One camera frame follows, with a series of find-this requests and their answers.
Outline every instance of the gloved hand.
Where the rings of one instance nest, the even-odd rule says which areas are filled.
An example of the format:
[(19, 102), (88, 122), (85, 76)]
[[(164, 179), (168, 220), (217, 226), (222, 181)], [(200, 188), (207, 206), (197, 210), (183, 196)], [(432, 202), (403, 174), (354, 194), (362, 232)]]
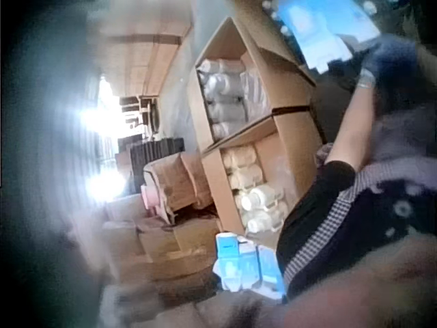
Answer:
[(372, 46), (362, 65), (376, 81), (411, 77), (418, 69), (416, 44), (408, 39), (386, 34)]

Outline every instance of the open cardboard box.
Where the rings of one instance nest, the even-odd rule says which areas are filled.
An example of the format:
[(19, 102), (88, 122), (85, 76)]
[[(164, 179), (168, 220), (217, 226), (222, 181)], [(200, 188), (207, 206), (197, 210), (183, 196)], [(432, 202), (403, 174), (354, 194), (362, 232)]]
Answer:
[[(237, 6), (243, 21), (251, 20), (245, 10)], [(304, 77), (299, 67), (292, 61), (290, 52), (277, 34), (258, 31), (259, 26), (271, 22), (267, 16), (256, 17), (256, 24), (247, 29), (237, 18), (226, 18), (216, 30), (211, 40), (196, 61), (188, 81), (188, 102), (194, 121), (197, 143), (202, 153), (212, 151), (247, 129), (256, 128), (266, 117), (249, 122), (240, 131), (215, 143), (208, 121), (206, 102), (196, 67), (204, 59), (240, 59), (246, 68), (255, 68), (270, 103), (271, 118), (278, 113), (308, 110), (313, 85)]]
[[(223, 230), (244, 235), (244, 226), (235, 205), (221, 150), (253, 145), (265, 182), (281, 185), (291, 211), (307, 192), (315, 175), (314, 154), (322, 145), (313, 118), (308, 111), (273, 115), (242, 131), (204, 154), (203, 168)], [(276, 249), (279, 232), (248, 236), (256, 243)]]

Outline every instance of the white plastic bottle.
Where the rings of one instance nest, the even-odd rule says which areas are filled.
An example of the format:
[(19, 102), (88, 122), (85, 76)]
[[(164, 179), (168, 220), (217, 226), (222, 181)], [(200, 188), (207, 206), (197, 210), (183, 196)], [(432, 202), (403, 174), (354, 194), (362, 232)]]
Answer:
[(228, 60), (228, 59), (218, 59), (210, 60), (205, 59), (202, 61), (197, 70), (205, 73), (215, 74), (215, 73), (227, 73), (227, 74), (239, 74), (243, 72), (246, 68), (241, 60)]
[(235, 205), (240, 212), (244, 212), (243, 206), (241, 205), (241, 199), (244, 195), (244, 192), (239, 192), (234, 196)]
[(211, 125), (212, 134), (215, 140), (224, 139), (237, 132), (244, 125), (244, 122), (221, 122)]
[(197, 68), (200, 72), (214, 74), (220, 72), (220, 64), (216, 60), (205, 59)]
[(246, 112), (241, 102), (226, 104), (216, 102), (208, 105), (211, 122), (246, 122)]
[(269, 211), (254, 210), (250, 213), (251, 218), (247, 221), (247, 230), (253, 234), (264, 231), (277, 231), (288, 215), (288, 206), (285, 202), (279, 202)]
[(262, 184), (251, 189), (250, 193), (242, 196), (241, 205), (245, 210), (265, 208), (284, 196), (282, 188), (269, 184)]
[(219, 59), (220, 73), (240, 74), (246, 70), (241, 60)]
[(240, 75), (236, 74), (214, 74), (211, 75), (205, 88), (215, 94), (226, 96), (243, 97), (243, 86)]
[(252, 164), (235, 171), (227, 179), (231, 189), (254, 187), (262, 182), (262, 170), (258, 165)]
[(223, 151), (222, 159), (225, 169), (235, 170), (254, 164), (257, 154), (253, 146), (233, 147)]

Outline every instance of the brown cardboard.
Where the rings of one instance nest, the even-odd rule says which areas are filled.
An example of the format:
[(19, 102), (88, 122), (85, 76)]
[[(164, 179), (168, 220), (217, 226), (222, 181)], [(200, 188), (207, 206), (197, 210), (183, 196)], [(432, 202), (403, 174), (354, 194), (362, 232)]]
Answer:
[[(252, 33), (249, 33), (237, 18), (226, 18), (206, 45), (195, 66), (207, 58), (241, 59), (246, 65), (257, 69), (272, 113), (289, 107), (307, 107), (310, 101), (311, 84), (302, 77), (299, 68), (293, 63), (292, 56), (286, 55), (287, 49), (278, 35), (270, 35), (268, 32), (261, 35), (263, 36), (254, 33), (253, 29)], [(213, 149), (214, 140), (195, 67), (188, 79), (188, 103), (199, 149), (201, 152)], [(257, 126), (257, 123), (263, 119), (247, 124), (241, 131), (220, 142), (233, 139), (242, 131)]]
[(174, 253), (154, 262), (149, 256), (127, 258), (118, 267), (118, 282), (159, 281), (184, 277), (214, 264), (216, 257), (204, 249)]
[(193, 184), (196, 196), (196, 202), (193, 204), (193, 208), (201, 210), (211, 205), (214, 201), (212, 200), (210, 186), (208, 186), (205, 171), (203, 170), (200, 154), (182, 152), (180, 157)]
[(143, 172), (145, 177), (148, 174), (152, 176), (168, 213), (171, 214), (197, 201), (193, 184), (180, 153), (148, 163)]
[(139, 240), (152, 261), (161, 261), (177, 251), (203, 248), (215, 254), (215, 235), (219, 233), (216, 219), (191, 219), (183, 224), (152, 228), (139, 234)]
[[(313, 155), (322, 142), (310, 113), (302, 111), (268, 118), (205, 154), (203, 168), (222, 227), (241, 235), (245, 231), (221, 160), (221, 149), (244, 144), (254, 145), (264, 180), (281, 184), (291, 210), (315, 178)], [(267, 232), (251, 239), (274, 249), (278, 235), (279, 232)]]

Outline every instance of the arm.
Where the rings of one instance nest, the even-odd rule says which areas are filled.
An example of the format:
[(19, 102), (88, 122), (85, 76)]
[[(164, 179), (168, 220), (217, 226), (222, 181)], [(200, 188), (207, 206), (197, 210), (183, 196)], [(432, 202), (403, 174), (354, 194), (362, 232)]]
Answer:
[(342, 161), (356, 172), (363, 167), (375, 119), (373, 95), (376, 81), (390, 85), (398, 79), (411, 79), (418, 69), (415, 43), (396, 36), (382, 36), (377, 40), (363, 62), (360, 81), (325, 163)]
[(351, 165), (356, 172), (365, 162), (375, 118), (373, 110), (374, 86), (362, 87), (360, 85), (361, 83), (358, 83), (358, 87), (355, 89), (333, 149), (325, 162), (342, 161)]

